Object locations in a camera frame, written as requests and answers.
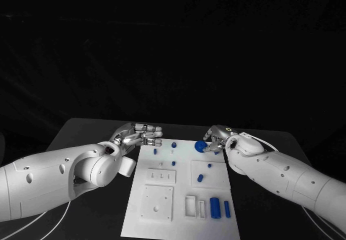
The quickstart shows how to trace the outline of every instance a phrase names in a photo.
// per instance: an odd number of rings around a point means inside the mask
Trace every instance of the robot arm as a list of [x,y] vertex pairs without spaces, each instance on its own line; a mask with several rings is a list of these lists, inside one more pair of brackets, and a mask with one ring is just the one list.
[[275,195],[310,209],[346,233],[346,184],[291,156],[265,151],[247,133],[238,134],[221,125],[212,126],[208,132],[203,140],[212,136],[213,143],[205,146],[203,152],[225,148],[234,171],[247,175]]
[[130,177],[136,145],[162,146],[160,127],[128,123],[110,141],[20,158],[0,168],[0,222],[38,215],[104,187],[117,173]]

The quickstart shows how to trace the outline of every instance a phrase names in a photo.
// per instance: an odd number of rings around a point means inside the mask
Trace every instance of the black table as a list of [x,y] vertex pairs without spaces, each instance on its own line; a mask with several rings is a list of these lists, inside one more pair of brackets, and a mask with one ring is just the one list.
[[[128,121],[72,118],[64,125],[48,151],[107,141],[115,129]],[[163,127],[163,138],[198,141],[211,126],[147,123]],[[310,165],[299,142],[288,132],[238,129],[271,143],[280,152]],[[139,159],[140,147],[127,157]],[[228,166],[232,200],[239,237],[251,239],[329,239],[296,203],[270,193]],[[117,175],[105,187],[87,192],[69,205],[65,218],[45,238],[53,239],[139,239],[121,236],[134,174]],[[40,239],[55,227],[68,204],[56,207],[12,239]],[[0,239],[20,229],[38,216],[0,222]]]

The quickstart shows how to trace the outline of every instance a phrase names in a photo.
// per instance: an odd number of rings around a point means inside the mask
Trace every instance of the dark wall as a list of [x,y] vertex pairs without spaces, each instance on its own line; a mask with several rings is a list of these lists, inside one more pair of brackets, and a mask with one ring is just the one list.
[[290,132],[345,125],[340,6],[329,1],[6,11],[0,131],[49,143],[69,118]]

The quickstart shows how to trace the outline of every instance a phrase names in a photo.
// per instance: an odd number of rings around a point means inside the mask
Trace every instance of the blue object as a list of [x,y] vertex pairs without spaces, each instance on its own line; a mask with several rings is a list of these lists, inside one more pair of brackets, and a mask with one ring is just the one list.
[[199,174],[199,176],[198,176],[198,182],[201,183],[202,182],[202,180],[203,180],[203,174]]
[[229,201],[225,201],[225,217],[231,218],[231,213],[229,213]]
[[221,211],[221,202],[216,197],[211,198],[211,218],[221,219],[222,218],[222,211]]
[[208,147],[208,144],[205,141],[196,141],[195,143],[195,149],[198,152],[203,153],[203,149]]

